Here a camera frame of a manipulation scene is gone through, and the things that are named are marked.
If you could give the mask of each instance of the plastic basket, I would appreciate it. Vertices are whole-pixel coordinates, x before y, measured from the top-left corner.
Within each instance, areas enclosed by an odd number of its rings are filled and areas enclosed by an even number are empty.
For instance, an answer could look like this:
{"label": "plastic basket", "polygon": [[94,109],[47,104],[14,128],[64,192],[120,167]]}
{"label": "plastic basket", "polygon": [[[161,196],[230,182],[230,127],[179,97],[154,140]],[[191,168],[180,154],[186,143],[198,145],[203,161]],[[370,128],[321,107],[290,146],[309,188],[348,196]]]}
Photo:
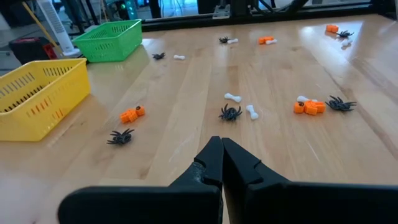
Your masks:
{"label": "plastic basket", "polygon": [[39,141],[90,93],[86,59],[29,62],[0,77],[0,141]]}
{"label": "plastic basket", "polygon": [[106,22],[73,40],[90,62],[123,61],[141,42],[140,19]]}

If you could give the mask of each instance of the white bone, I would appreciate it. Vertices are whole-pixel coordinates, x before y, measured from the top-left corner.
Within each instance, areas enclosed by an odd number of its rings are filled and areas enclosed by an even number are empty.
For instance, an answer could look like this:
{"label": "white bone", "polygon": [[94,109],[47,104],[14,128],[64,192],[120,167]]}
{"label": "white bone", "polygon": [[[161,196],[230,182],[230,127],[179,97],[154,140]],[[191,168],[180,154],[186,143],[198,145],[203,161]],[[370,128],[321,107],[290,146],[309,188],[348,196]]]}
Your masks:
{"label": "white bone", "polygon": [[351,39],[345,39],[344,41],[342,41],[342,46],[343,47],[347,47],[347,46],[349,46],[349,44],[351,44],[353,42],[353,40],[351,40]]}
{"label": "white bone", "polygon": [[228,40],[227,43],[229,43],[229,44],[238,43],[238,39]]}
{"label": "white bone", "polygon": [[225,93],[224,98],[234,100],[237,103],[239,103],[242,100],[242,98],[240,96],[234,96],[230,93]]}
{"label": "white bone", "polygon": [[174,55],[174,59],[180,59],[180,60],[185,60],[185,56],[181,55]]}
{"label": "white bone", "polygon": [[308,100],[310,100],[310,99],[308,99],[308,98],[305,97],[305,96],[298,96],[298,97],[297,97],[297,102],[306,102],[306,101],[308,101]]}
{"label": "white bone", "polygon": [[266,41],[266,45],[276,44],[276,43],[278,43],[278,40],[277,40],[277,39],[274,39],[274,40],[267,40],[267,41]]}
{"label": "white bone", "polygon": [[254,111],[253,105],[248,105],[248,106],[246,107],[246,110],[247,110],[248,112],[250,112],[250,118],[251,118],[251,119],[257,119],[257,118],[259,117],[259,115]]}

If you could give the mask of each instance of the toy spider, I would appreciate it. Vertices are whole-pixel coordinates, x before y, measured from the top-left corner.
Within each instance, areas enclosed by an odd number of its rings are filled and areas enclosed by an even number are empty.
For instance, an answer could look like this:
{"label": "toy spider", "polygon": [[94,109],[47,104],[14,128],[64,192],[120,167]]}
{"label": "toy spider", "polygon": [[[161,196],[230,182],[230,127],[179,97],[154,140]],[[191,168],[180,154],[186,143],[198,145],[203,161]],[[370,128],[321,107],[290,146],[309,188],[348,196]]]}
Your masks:
{"label": "toy spider", "polygon": [[164,58],[165,56],[166,56],[165,52],[161,53],[160,55],[159,54],[152,54],[152,57],[154,59],[156,59],[156,60],[160,60],[160,59]]}
{"label": "toy spider", "polygon": [[229,38],[228,37],[223,37],[223,38],[220,37],[218,40],[220,41],[220,43],[226,44],[226,43],[228,43]]}
{"label": "toy spider", "polygon": [[112,131],[113,133],[111,135],[114,137],[112,138],[112,140],[107,140],[107,144],[118,144],[120,146],[124,145],[125,143],[131,141],[130,132],[132,131],[134,131],[134,129],[127,129],[123,133]]}
{"label": "toy spider", "polygon": [[328,106],[330,106],[333,110],[340,111],[352,111],[351,106],[356,106],[356,102],[347,102],[344,103],[340,97],[335,98],[334,96],[330,96],[333,100],[330,100],[329,103],[325,102]]}
{"label": "toy spider", "polygon": [[241,107],[239,106],[238,111],[236,111],[235,108],[228,108],[227,109],[228,104],[225,105],[224,109],[221,109],[221,112],[223,112],[223,114],[219,115],[219,118],[226,120],[226,121],[234,121],[236,120],[236,118],[241,115]]}
{"label": "toy spider", "polygon": [[344,32],[337,33],[337,35],[339,35],[341,38],[347,38],[347,37],[349,37],[349,36],[351,36],[351,35],[353,35],[353,34],[354,34],[354,33],[348,32],[348,30],[346,30],[346,31],[344,31]]}

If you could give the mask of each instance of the green basket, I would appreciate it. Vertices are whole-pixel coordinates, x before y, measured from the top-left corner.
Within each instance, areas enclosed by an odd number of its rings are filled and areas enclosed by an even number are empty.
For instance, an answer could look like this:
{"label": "green basket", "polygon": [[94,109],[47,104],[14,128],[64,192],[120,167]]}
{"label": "green basket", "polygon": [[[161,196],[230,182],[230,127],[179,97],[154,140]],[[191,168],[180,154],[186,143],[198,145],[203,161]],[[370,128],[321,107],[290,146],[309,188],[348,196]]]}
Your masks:
{"label": "green basket", "polygon": [[73,43],[90,62],[119,62],[142,42],[141,20],[106,22]]}

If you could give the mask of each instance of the wooden table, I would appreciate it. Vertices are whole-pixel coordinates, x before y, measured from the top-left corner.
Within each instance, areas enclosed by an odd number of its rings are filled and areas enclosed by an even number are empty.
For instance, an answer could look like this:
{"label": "wooden table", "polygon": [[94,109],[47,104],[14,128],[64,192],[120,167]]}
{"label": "wooden table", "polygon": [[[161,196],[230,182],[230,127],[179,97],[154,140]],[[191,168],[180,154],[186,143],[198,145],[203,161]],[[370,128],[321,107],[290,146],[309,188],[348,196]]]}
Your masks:
{"label": "wooden table", "polygon": [[[326,24],[355,32],[352,46],[342,49]],[[226,35],[239,43],[219,44]],[[258,45],[264,35],[278,43]],[[87,185],[168,185],[214,135],[290,180],[398,184],[397,35],[377,15],[144,33],[125,62],[88,66],[91,95],[45,139],[0,143],[0,223],[56,223],[61,199]],[[161,52],[163,60],[150,56]],[[245,111],[220,121],[221,107],[238,106],[227,92],[260,118]],[[299,95],[358,106],[294,114]],[[121,124],[119,114],[137,105],[147,114]],[[127,128],[130,144],[105,144]]]}

